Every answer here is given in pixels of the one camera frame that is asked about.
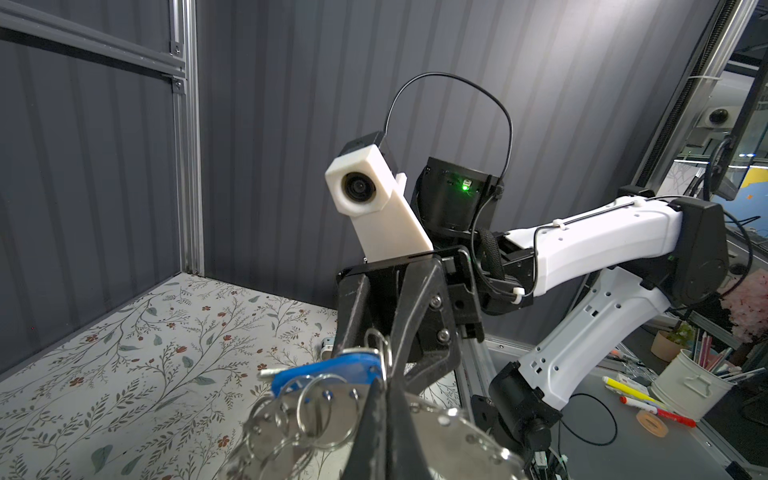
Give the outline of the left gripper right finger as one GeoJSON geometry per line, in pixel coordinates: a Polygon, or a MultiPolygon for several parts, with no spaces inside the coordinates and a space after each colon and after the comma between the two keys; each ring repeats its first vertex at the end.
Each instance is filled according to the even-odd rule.
{"type": "Polygon", "coordinates": [[[401,379],[387,386],[386,415],[385,478],[431,479],[401,379]]]}

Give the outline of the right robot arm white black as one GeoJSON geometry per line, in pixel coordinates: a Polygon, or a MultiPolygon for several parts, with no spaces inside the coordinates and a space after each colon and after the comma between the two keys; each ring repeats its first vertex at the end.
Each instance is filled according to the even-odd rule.
{"type": "Polygon", "coordinates": [[[674,303],[713,294],[727,267],[724,212],[691,197],[623,196],[567,219],[493,236],[468,229],[446,248],[427,236],[376,146],[334,159],[325,180],[350,218],[366,263],[339,277],[336,346],[376,327],[388,340],[384,369],[420,393],[461,361],[457,327],[481,338],[480,317],[529,305],[595,273],[591,293],[530,352],[498,373],[490,397],[503,434],[524,454],[549,446],[577,386],[641,324],[674,303]]]}

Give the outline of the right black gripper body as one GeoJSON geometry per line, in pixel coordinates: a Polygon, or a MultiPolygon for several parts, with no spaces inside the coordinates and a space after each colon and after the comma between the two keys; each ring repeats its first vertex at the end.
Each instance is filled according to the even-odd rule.
{"type": "Polygon", "coordinates": [[[488,230],[484,205],[503,190],[497,177],[434,158],[417,178],[408,201],[433,243],[429,252],[346,268],[346,276],[365,274],[370,293],[364,316],[364,336],[378,330],[389,341],[407,266],[427,257],[442,262],[457,335],[461,325],[470,337],[485,338],[482,317],[500,315],[531,304],[533,250],[517,247],[502,233],[488,230]]]}

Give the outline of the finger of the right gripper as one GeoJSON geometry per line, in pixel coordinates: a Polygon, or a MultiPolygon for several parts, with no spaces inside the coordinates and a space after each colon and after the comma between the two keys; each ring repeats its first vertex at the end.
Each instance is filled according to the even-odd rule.
{"type": "Polygon", "coordinates": [[[369,293],[370,281],[365,274],[349,275],[339,282],[334,357],[340,356],[345,349],[363,345],[364,316],[369,293]]]}
{"type": "Polygon", "coordinates": [[[456,323],[438,258],[407,266],[390,345],[391,382],[410,394],[422,393],[460,365],[456,323]]]}

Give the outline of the large keyring with coloured keys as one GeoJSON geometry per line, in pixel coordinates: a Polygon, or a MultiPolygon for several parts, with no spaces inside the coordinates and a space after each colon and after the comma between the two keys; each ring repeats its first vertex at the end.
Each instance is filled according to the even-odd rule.
{"type": "Polygon", "coordinates": [[[219,479],[297,479],[313,461],[339,479],[523,479],[523,460],[456,408],[408,394],[389,341],[370,328],[361,347],[291,369],[243,424],[219,479]]]}

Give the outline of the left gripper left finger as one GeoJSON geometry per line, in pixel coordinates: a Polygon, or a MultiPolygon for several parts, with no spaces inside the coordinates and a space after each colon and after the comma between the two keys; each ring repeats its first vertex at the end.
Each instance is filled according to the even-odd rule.
{"type": "Polygon", "coordinates": [[[384,479],[387,460],[386,384],[370,386],[342,480],[384,479]]]}

